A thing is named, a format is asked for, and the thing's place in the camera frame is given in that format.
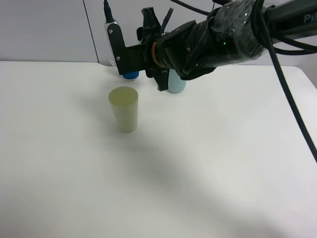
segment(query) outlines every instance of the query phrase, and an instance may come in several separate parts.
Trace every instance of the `light blue cup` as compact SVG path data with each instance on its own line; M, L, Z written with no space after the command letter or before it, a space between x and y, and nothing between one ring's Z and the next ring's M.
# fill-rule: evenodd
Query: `light blue cup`
M170 93L180 93L186 87L186 81L181 80L174 69L169 71L168 90Z

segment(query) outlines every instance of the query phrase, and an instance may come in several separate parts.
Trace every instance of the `blue object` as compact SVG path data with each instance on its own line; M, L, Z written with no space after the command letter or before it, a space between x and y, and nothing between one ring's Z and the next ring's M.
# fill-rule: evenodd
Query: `blue object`
M180 93L186 87L186 81L181 80L174 69L169 71L168 90L170 93Z
M139 77L139 71L123 74L122 77L128 81L136 80Z

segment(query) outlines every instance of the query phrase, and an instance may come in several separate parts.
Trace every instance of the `table surface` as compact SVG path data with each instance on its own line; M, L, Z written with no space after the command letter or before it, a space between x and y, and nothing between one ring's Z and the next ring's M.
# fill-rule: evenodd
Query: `table surface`
M283 68L317 142L317 90ZM107 101L139 92L139 127ZM1 238L315 238L317 164L271 66L157 91L96 63L0 62Z

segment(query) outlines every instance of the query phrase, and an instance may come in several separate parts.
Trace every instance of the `plastic wrap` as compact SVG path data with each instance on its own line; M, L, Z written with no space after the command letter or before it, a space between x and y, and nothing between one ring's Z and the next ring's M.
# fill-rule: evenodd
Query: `plastic wrap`
M215 16L211 28L215 40L226 45L228 63L256 60L265 52L252 32L253 5L254 0L235 0L224 5Z

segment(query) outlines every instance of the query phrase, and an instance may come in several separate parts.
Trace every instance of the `translucent cup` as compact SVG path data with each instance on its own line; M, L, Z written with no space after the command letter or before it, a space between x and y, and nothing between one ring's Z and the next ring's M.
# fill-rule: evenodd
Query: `translucent cup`
M170 93L180 93L186 87L186 81L181 80L174 69L170 69L168 76L168 90Z
M119 87L109 93L109 102L121 131L130 133L138 127L138 92L131 87Z

